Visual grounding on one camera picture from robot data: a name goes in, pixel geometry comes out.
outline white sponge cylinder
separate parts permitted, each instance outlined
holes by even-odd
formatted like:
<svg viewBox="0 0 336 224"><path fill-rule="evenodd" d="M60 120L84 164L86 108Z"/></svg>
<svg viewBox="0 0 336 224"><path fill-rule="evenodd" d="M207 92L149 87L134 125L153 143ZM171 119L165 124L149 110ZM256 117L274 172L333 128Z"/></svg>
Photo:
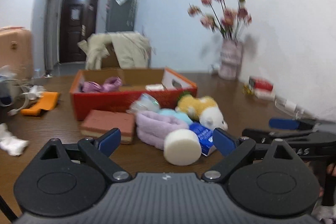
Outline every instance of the white sponge cylinder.
<svg viewBox="0 0 336 224"><path fill-rule="evenodd" d="M196 162L202 153L197 135L189 129L175 130L167 135L163 155L174 165L190 165Z"/></svg>

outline blue package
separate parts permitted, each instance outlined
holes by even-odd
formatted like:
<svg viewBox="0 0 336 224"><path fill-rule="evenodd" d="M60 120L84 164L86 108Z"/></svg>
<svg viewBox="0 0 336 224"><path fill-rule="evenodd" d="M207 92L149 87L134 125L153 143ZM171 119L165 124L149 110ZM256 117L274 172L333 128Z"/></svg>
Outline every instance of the blue package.
<svg viewBox="0 0 336 224"><path fill-rule="evenodd" d="M202 126L199 122L193 122L191 125L189 125L189 129L196 133L199 144L202 148L203 155L209 156L213 151L216 150L216 147L212 142L213 131L211 129Z"/></svg>

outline red cardboard box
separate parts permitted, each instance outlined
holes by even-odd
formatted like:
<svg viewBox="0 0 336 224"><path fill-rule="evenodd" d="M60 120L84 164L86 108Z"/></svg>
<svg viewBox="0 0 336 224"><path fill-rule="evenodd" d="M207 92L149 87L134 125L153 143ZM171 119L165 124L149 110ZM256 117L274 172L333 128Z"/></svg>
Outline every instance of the red cardboard box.
<svg viewBox="0 0 336 224"><path fill-rule="evenodd" d="M273 84L263 78L250 77L249 85L253 89L267 90L269 92L273 90Z"/></svg>
<svg viewBox="0 0 336 224"><path fill-rule="evenodd" d="M93 81L100 85L112 76L123 82L119 91L106 93L83 93L81 85ZM146 85L162 84L165 90L147 91ZM180 94L189 91L197 94L197 86L192 81L169 68L164 69L103 69L79 70L70 89L73 111L78 121L83 121L90 110L125 112L142 93L153 96L161 108L175 108Z"/></svg>

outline wooden table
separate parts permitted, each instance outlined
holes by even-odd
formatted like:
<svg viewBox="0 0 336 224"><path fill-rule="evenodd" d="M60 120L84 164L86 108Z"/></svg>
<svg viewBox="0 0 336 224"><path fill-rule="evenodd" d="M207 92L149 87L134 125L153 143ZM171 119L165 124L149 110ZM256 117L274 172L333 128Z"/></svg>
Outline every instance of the wooden table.
<svg viewBox="0 0 336 224"><path fill-rule="evenodd" d="M243 95L243 85L239 82L224 81L217 76L202 73L184 74L198 85L198 96L212 96L223 112L232 135L240 136L242 130L249 128L268 128L271 117L285 117L273 102L258 100L253 96ZM0 121L6 122L14 135L30 142L20 157L9 156L0 150L0 195L12 210L20 215L20 209L13 195L13 185L23 169L51 138L60 138L63 143L75 143L83 136L78 129L79 122L74 119L70 102L69 89L73 76L55 77L43 80L48 91L62 93L56 109L43 117L24 117L20 114L8 117L5 109L0 111ZM137 172L196 172L198 175L222 159L218 151L209 157L201 158L190 166L174 166L163 158L163 152L135 139L132 145L121 145L110 157L132 175ZM0 212L0 223L8 220Z"/></svg>

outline brown door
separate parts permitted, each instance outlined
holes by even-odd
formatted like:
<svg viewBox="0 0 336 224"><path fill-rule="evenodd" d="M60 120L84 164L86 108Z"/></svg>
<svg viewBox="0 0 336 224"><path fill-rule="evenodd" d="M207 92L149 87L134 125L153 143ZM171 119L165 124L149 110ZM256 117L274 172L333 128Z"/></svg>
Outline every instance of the brown door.
<svg viewBox="0 0 336 224"><path fill-rule="evenodd" d="M85 61L77 43L96 32L98 0L63 0L59 30L60 63Z"/></svg>

